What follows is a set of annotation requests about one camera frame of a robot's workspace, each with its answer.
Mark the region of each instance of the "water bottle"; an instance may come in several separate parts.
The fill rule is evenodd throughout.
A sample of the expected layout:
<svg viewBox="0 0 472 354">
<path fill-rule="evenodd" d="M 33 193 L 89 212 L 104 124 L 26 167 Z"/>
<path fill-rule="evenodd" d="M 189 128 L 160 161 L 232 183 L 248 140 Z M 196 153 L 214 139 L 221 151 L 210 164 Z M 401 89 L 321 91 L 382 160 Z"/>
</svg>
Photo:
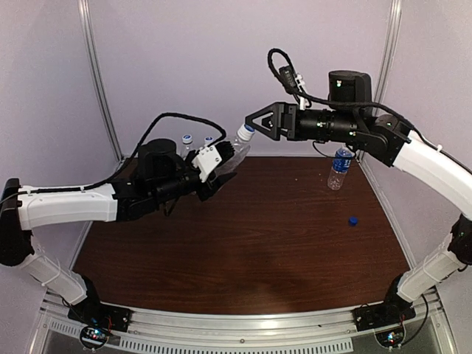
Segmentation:
<svg viewBox="0 0 472 354">
<path fill-rule="evenodd" d="M 228 140 L 231 142 L 233 148 L 235 149 L 235 155 L 230 160 L 228 160 L 223 166 L 219 167 L 216 170 L 216 174 L 218 176 L 234 171 L 236 167 L 239 166 L 241 162 L 243 162 L 244 158 L 249 152 L 249 149 L 251 148 L 249 142 L 251 141 L 253 135 L 254 129 L 248 125 L 243 124 L 237 130 L 236 136 L 233 136 Z"/>
<path fill-rule="evenodd" d="M 184 135 L 182 137 L 182 145 L 178 154 L 181 158 L 185 159 L 190 151 L 194 150 L 193 148 L 193 138 L 191 135 Z"/>
<path fill-rule="evenodd" d="M 210 145 L 210 144 L 211 144 L 212 142 L 214 142 L 214 141 L 215 141 L 215 139 L 213 139 L 213 136 L 207 136 L 207 137 L 205 138 L 204 146 L 208 146 L 208 145 Z"/>
<path fill-rule="evenodd" d="M 351 165 L 351 158 L 353 153 L 346 147 L 340 147 L 336 151 L 336 158 L 333 160 L 333 166 L 331 167 L 330 176 L 327 179 L 327 186 L 332 190 L 341 189 L 344 177 L 346 177 L 347 170 Z"/>
</svg>

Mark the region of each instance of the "white bottle cap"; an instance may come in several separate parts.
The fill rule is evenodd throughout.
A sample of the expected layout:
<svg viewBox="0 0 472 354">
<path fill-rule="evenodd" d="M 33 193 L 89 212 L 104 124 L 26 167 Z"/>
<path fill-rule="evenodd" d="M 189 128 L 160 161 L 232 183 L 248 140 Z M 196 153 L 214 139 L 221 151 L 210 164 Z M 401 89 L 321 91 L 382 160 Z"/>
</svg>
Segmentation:
<svg viewBox="0 0 472 354">
<path fill-rule="evenodd" d="M 186 144 L 186 145 L 187 145 L 187 144 L 192 144 L 193 138 L 192 138 L 191 135 L 184 135 L 184 136 L 182 137 L 182 142 L 183 142 L 184 144 Z"/>
<path fill-rule="evenodd" d="M 241 125 L 241 127 L 237 130 L 237 137 L 245 142 L 250 141 L 253 135 L 254 129 L 246 124 Z"/>
<path fill-rule="evenodd" d="M 207 136 L 205 138 L 205 143 L 204 143 L 204 146 L 208 146 L 210 145 L 215 139 L 213 139 L 213 136 Z"/>
</svg>

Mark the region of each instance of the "dark wood surface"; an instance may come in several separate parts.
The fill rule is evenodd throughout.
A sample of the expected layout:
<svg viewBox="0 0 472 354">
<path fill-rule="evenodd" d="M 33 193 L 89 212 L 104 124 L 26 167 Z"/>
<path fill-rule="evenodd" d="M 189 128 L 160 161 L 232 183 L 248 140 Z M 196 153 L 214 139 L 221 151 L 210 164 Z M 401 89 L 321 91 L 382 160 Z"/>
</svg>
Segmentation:
<svg viewBox="0 0 472 354">
<path fill-rule="evenodd" d="M 290 313 L 382 300 L 408 269 L 360 167 L 339 191 L 330 160 L 248 158 L 213 199 L 94 223 L 75 265 L 102 300 L 188 313 Z M 356 216 L 356 227 L 348 218 Z"/>
</svg>

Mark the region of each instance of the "bottle cap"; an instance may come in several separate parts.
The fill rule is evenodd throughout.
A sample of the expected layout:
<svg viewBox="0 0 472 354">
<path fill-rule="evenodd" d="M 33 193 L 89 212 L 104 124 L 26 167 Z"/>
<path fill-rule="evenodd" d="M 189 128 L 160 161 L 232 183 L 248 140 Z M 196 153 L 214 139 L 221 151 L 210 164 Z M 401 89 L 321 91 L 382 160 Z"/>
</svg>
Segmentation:
<svg viewBox="0 0 472 354">
<path fill-rule="evenodd" d="M 191 135 L 184 135 L 184 136 L 182 137 L 182 142 L 183 142 L 184 144 L 192 144 L 193 138 L 192 138 Z"/>
<path fill-rule="evenodd" d="M 241 125 L 241 127 L 237 130 L 237 137 L 241 140 L 244 140 L 245 142 L 250 141 L 253 135 L 254 129 L 246 124 Z"/>
<path fill-rule="evenodd" d="M 207 136 L 205 138 L 205 143 L 204 143 L 204 146 L 208 146 L 210 145 L 215 139 L 213 139 L 213 136 Z"/>
<path fill-rule="evenodd" d="M 357 218 L 356 218 L 355 216 L 351 216 L 351 217 L 349 218 L 349 225 L 350 225 L 350 226 L 356 226 L 356 225 L 357 225 L 357 222 L 358 222 L 358 220 L 357 220 Z"/>
</svg>

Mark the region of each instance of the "white wall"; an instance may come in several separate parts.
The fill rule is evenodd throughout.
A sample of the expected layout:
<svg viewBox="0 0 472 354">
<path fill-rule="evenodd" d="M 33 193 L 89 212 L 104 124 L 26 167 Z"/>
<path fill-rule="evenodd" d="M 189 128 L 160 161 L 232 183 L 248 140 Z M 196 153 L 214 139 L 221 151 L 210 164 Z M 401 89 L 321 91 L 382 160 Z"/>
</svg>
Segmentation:
<svg viewBox="0 0 472 354">
<path fill-rule="evenodd" d="M 0 185 L 87 184 L 115 166 L 97 105 L 77 1 L 0 3 Z M 70 264 L 82 223 L 34 230 Z M 0 266 L 0 352 L 25 353 L 44 291 Z"/>
<path fill-rule="evenodd" d="M 389 7 L 389 0 L 349 6 L 342 0 L 91 1 L 108 103 L 124 153 L 131 153 L 164 111 L 206 117 L 234 134 L 245 116 L 277 100 L 291 102 L 266 64 L 275 46 L 290 54 L 311 94 L 327 96 L 327 73 L 334 69 L 369 72 L 375 83 Z M 179 140 L 189 132 L 197 142 L 213 133 L 168 119 L 153 136 Z M 310 143 L 263 136 L 251 146 L 257 155 L 315 155 Z"/>
<path fill-rule="evenodd" d="M 385 103 L 431 141 L 472 166 L 472 3 L 404 1 Z M 458 210 L 436 192 L 367 159 L 416 261 L 450 232 Z M 462 354 L 472 353 L 472 272 L 455 274 L 440 295 Z"/>
</svg>

